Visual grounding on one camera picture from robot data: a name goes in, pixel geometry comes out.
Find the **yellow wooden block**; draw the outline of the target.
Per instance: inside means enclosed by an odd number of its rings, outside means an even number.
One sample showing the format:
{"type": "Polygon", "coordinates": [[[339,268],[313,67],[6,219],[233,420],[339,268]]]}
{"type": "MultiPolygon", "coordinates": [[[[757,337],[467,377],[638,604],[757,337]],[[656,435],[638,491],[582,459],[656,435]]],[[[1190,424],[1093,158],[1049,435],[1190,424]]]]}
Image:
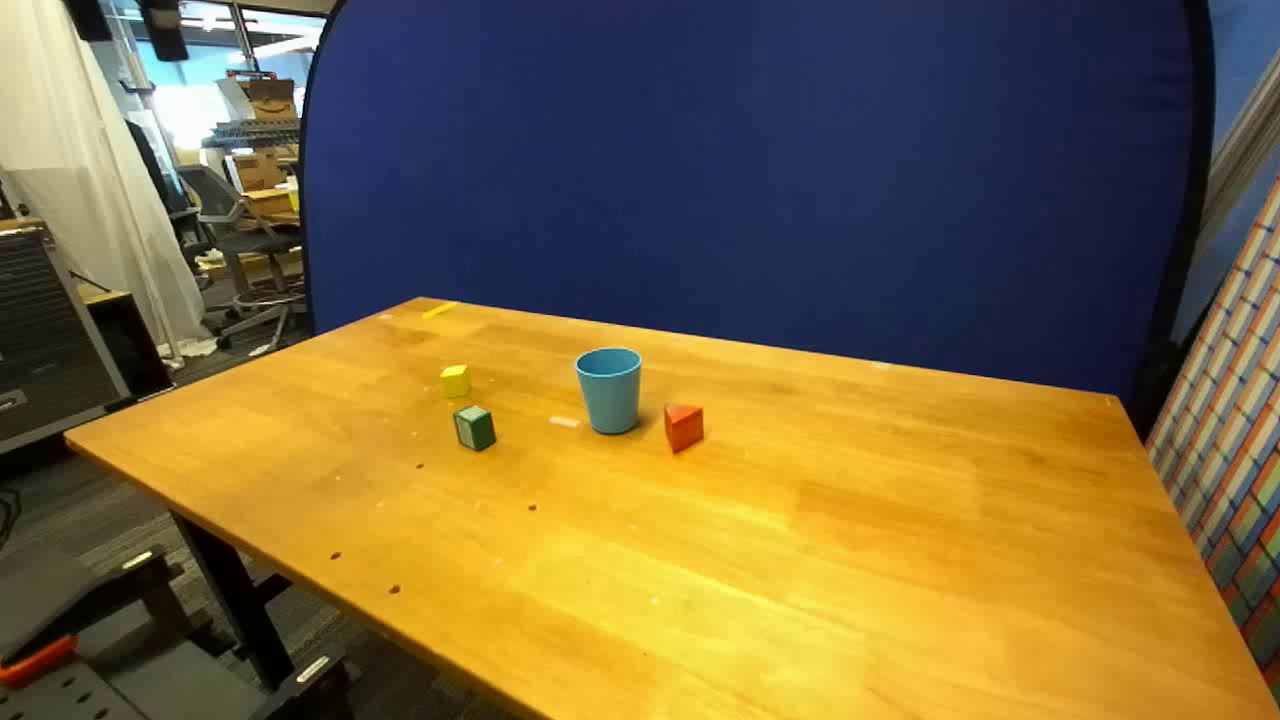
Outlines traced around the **yellow wooden block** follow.
{"type": "Polygon", "coordinates": [[[467,400],[471,397],[471,369],[467,366],[438,369],[438,389],[446,400],[467,400]]]}

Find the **blue plastic cup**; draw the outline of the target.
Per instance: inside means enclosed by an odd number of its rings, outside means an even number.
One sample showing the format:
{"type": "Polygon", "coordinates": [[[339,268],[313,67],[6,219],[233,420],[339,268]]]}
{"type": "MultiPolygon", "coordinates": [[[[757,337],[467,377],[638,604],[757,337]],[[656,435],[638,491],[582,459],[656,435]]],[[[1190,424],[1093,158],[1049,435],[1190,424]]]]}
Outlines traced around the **blue plastic cup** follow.
{"type": "Polygon", "coordinates": [[[638,424],[638,357],[631,349],[592,349],[576,361],[587,424],[624,435],[638,424]]]}

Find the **red wooden block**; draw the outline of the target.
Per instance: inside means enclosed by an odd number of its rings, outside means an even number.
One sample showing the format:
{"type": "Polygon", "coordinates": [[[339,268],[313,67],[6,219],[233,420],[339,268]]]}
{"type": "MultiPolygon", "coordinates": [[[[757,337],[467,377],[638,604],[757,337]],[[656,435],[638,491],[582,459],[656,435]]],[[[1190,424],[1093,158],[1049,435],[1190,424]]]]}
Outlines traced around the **red wooden block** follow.
{"type": "Polygon", "coordinates": [[[702,442],[702,407],[699,406],[668,406],[665,435],[672,453],[685,453],[702,442]]]}

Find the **green wooden block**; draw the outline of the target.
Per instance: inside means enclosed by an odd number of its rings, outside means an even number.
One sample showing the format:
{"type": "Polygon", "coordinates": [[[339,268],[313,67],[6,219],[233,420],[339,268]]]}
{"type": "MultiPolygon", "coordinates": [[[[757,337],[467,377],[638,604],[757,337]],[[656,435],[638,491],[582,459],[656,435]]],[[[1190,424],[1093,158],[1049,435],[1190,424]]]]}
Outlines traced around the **green wooden block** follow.
{"type": "Polygon", "coordinates": [[[497,420],[481,406],[456,407],[452,430],[456,430],[456,442],[471,453],[484,453],[497,446],[497,420]]]}

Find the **blue round backdrop panel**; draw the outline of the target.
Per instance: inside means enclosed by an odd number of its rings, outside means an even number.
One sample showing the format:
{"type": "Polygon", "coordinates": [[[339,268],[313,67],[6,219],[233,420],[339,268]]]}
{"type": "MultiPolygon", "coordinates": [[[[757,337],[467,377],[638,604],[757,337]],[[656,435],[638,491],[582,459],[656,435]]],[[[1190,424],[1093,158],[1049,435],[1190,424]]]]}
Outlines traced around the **blue round backdrop panel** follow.
{"type": "Polygon", "coordinates": [[[339,0],[313,314],[406,297],[1142,394],[1206,0],[339,0]]]}

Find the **cluttered background shelf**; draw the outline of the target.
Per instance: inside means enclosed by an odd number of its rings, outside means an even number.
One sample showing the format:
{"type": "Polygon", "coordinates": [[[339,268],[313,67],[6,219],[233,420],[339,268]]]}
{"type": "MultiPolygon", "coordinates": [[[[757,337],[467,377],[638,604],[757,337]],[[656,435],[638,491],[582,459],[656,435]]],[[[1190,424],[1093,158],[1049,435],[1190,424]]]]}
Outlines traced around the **cluttered background shelf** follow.
{"type": "Polygon", "coordinates": [[[309,314],[295,86],[272,73],[226,73],[217,91],[226,118],[210,125],[179,182],[196,202],[201,238],[226,274],[217,341],[266,330],[264,353],[272,353],[309,314]]]}

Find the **colourful patterned board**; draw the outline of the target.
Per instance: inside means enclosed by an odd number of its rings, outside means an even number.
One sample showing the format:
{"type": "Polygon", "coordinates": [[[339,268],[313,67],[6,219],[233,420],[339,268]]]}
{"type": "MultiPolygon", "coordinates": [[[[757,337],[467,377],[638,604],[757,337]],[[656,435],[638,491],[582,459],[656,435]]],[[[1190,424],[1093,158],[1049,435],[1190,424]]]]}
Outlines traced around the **colourful patterned board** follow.
{"type": "Polygon", "coordinates": [[[1280,182],[1148,435],[1253,663],[1280,695],[1280,182]]]}

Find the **black equipment case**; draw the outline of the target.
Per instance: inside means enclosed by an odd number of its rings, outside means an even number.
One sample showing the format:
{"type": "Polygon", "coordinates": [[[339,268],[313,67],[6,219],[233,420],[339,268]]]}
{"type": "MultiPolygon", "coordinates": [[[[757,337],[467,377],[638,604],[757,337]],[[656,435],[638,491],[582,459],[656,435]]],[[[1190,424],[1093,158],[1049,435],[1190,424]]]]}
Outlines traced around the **black equipment case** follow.
{"type": "Polygon", "coordinates": [[[57,240],[0,232],[0,453],[61,435],[126,397],[57,240]]]}

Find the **white curtain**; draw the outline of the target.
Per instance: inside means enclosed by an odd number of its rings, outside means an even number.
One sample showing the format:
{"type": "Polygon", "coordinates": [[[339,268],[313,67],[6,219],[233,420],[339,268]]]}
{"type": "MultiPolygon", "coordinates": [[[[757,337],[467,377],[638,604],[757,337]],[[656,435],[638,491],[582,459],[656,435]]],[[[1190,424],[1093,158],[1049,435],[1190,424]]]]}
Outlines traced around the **white curtain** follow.
{"type": "Polygon", "coordinates": [[[217,353],[160,193],[63,0],[0,0],[0,170],[79,277],[137,300],[168,366],[217,353]]]}

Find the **black table leg frame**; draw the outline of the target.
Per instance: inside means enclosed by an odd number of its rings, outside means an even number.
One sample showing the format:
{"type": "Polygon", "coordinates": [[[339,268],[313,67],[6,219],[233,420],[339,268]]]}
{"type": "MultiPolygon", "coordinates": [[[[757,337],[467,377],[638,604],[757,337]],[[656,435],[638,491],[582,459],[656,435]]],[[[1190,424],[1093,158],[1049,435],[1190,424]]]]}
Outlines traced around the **black table leg frame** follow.
{"type": "Polygon", "coordinates": [[[196,557],[225,622],[236,633],[243,661],[264,686],[264,704],[252,720],[357,720],[346,704],[346,663],[339,656],[313,656],[295,663],[266,616],[280,575],[257,586],[241,554],[196,521],[175,521],[187,554],[196,557]]]}

